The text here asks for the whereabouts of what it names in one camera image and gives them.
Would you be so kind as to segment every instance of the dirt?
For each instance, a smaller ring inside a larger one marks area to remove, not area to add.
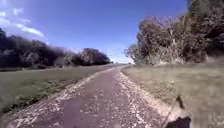
[[[159,107],[160,102],[136,88],[120,69],[96,73],[44,101],[8,114],[3,117],[3,127],[161,128],[170,107]]]

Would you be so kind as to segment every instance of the white cloud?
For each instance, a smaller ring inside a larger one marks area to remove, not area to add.
[[[6,13],[5,12],[0,12],[0,17],[6,17]]]
[[[27,23],[31,23],[31,20],[29,19],[20,19],[20,22],[27,24]]]
[[[47,45],[50,45],[51,43],[50,42],[45,42]]]
[[[23,13],[23,8],[14,8],[13,9],[13,14],[14,15],[19,15],[19,14],[21,14],[21,13]]]
[[[1,25],[1,26],[8,26],[8,25],[10,25],[10,24],[11,24],[11,22],[10,22],[8,19],[1,18],[1,17],[0,17],[0,25]]]
[[[30,28],[30,27],[27,27],[23,24],[15,24],[15,26],[17,28],[20,28],[24,32],[28,32],[28,33],[31,33],[31,34],[34,34],[34,35],[37,35],[37,36],[40,36],[40,37],[44,37],[44,34],[41,31],[39,31],[35,28]]]

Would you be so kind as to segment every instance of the treeline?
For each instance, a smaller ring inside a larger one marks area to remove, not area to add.
[[[224,1],[188,0],[178,18],[145,18],[125,50],[136,64],[200,63],[224,55]]]
[[[6,36],[0,29],[0,68],[44,69],[63,66],[90,66],[110,63],[106,54],[85,48],[80,53],[51,47],[38,40]]]

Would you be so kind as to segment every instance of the dry grass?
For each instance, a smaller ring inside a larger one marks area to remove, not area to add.
[[[187,65],[130,67],[123,71],[144,90],[171,104],[181,95],[194,127],[224,127],[224,68]]]
[[[33,104],[66,85],[114,66],[117,65],[0,72],[0,110],[6,113]]]

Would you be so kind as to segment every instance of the sky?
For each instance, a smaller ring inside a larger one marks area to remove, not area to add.
[[[97,48],[126,63],[141,20],[184,12],[186,0],[0,0],[0,28],[75,52]]]

